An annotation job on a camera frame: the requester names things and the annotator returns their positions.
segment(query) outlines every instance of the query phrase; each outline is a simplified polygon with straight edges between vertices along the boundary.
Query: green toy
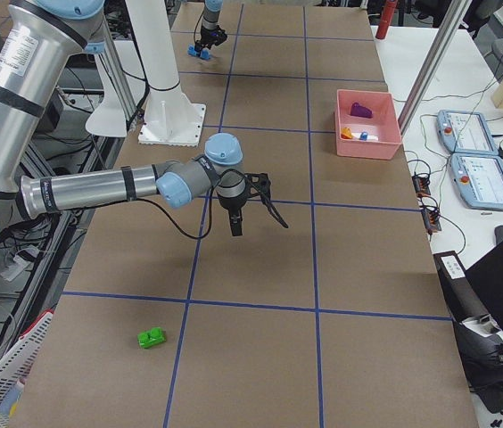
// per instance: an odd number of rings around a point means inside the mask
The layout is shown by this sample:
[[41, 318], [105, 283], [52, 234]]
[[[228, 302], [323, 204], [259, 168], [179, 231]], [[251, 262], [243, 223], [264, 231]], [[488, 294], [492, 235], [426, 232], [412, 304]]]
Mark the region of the green toy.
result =
[[141, 332], [136, 337], [140, 347], [145, 349], [166, 341], [166, 336], [160, 327], [154, 327], [146, 332]]

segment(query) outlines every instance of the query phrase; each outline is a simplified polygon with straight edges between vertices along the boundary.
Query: purple object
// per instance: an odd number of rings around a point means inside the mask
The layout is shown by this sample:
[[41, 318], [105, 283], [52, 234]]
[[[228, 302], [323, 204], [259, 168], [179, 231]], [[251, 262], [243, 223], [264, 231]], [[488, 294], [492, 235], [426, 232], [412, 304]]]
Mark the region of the purple object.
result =
[[359, 118], [367, 118], [372, 119], [373, 111], [365, 107], [364, 105], [360, 105], [359, 103], [353, 103], [350, 107], [350, 115], [357, 116]]

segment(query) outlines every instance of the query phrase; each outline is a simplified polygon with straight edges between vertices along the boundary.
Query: blue joint cap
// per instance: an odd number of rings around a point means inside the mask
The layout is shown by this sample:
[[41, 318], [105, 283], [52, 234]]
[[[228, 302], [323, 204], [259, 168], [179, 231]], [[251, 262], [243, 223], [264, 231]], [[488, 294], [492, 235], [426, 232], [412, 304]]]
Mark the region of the blue joint cap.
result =
[[203, 60], [209, 60], [210, 59], [210, 52], [208, 52], [207, 49], [202, 49], [200, 51], [200, 54], [198, 54], [196, 52], [196, 49], [194, 49], [194, 46], [193, 45], [189, 45], [188, 46], [188, 54], [190, 56], [195, 56], [195, 57], [198, 57], [198, 58], [201, 58]]
[[83, 52], [91, 55], [102, 54], [105, 52], [105, 42], [89, 42]]
[[212, 162], [222, 166], [234, 166], [243, 159], [242, 147], [237, 138], [231, 134], [220, 133], [206, 141], [204, 154]]
[[186, 181], [174, 172], [167, 172], [156, 180], [156, 187], [172, 208], [180, 208], [192, 200], [192, 193]]
[[205, 0], [204, 4], [210, 12], [219, 12], [222, 10], [224, 0]]
[[65, 20], [86, 20], [103, 9], [104, 0], [35, 0], [52, 15]]

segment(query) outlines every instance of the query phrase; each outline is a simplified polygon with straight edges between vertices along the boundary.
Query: pink plastic container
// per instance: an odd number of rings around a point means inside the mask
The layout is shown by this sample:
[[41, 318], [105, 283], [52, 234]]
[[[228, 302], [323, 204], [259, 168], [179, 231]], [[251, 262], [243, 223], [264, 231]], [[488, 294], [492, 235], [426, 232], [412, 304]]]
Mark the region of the pink plastic container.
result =
[[[350, 107], [353, 103], [359, 103], [370, 109], [373, 117], [368, 119], [351, 116]], [[392, 159], [402, 145], [392, 95], [389, 93], [339, 89], [334, 118], [339, 156]], [[341, 138], [343, 128], [349, 128], [353, 134], [367, 132], [369, 138], [366, 141]]]

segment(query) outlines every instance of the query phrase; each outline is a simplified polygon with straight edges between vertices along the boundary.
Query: blue and white device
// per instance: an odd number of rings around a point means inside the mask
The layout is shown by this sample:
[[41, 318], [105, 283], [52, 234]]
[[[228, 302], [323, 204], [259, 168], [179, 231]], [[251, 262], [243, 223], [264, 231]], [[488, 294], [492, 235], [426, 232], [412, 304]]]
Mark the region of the blue and white device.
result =
[[450, 153], [498, 154], [481, 113], [441, 110], [438, 113], [438, 131]]
[[487, 154], [454, 153], [450, 159], [459, 194], [470, 208], [503, 211], [503, 160]]

